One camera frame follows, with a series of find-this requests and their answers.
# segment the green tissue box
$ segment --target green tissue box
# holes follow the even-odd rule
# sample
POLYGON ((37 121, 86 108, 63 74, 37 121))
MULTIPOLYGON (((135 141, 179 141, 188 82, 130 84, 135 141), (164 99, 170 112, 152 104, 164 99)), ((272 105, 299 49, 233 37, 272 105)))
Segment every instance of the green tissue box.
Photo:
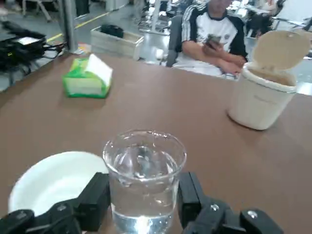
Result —
POLYGON ((113 70, 95 55, 74 60, 70 72, 63 76, 69 97, 105 98, 111 86, 113 70))

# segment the screw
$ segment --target screw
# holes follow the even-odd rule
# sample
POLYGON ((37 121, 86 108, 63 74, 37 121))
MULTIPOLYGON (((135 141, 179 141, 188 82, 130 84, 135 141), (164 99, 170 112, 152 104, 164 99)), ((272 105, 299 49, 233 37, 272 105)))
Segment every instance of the screw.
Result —
POLYGON ((17 216, 16 216, 16 218, 17 219, 22 219, 22 218, 24 218, 24 217, 26 217, 27 216, 27 214, 24 212, 24 211, 21 211, 17 216))
POLYGON ((63 204, 61 204, 59 207, 58 207, 58 211, 63 211, 66 209, 66 206, 64 206, 63 204))
POLYGON ((254 212, 254 211, 248 211, 247 214, 248 214, 251 218, 258 218, 257 213, 254 212))
POLYGON ((211 208, 213 211, 217 211, 217 210, 219 210, 219 207, 218 207, 218 205, 217 205, 217 204, 213 204, 213 205, 211 205, 211 206, 210 206, 210 208, 211 208))

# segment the black and white jacket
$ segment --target black and white jacket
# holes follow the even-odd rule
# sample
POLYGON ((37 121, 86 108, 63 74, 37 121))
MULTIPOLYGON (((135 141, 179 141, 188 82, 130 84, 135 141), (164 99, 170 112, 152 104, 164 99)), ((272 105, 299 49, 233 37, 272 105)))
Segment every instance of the black and white jacket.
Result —
MULTIPOLYGON (((192 40, 197 43, 205 43, 209 34, 221 36, 220 43, 224 44, 224 50, 234 54, 247 56, 244 43, 244 23, 227 12, 221 18, 209 16, 208 5, 189 6, 182 20, 182 42, 192 40)), ((178 62, 191 62, 194 59, 181 52, 177 58, 178 62)))

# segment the smartphone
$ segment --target smartphone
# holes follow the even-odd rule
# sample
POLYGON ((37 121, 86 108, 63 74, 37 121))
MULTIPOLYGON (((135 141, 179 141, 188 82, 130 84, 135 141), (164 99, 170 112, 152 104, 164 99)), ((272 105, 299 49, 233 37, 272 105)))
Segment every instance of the smartphone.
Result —
POLYGON ((206 40, 206 45, 210 46, 210 44, 209 44, 210 41, 213 41, 213 42, 219 44, 220 40, 221 40, 220 36, 216 36, 214 34, 208 34, 207 40, 206 40))

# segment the container lid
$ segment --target container lid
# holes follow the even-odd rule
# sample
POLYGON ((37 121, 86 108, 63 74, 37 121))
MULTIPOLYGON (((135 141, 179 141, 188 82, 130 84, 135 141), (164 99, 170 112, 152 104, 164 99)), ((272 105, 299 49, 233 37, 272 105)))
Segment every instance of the container lid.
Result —
POLYGON ((253 49, 253 59, 263 68, 286 70, 296 66, 309 53, 309 40, 290 31, 270 31, 253 49))

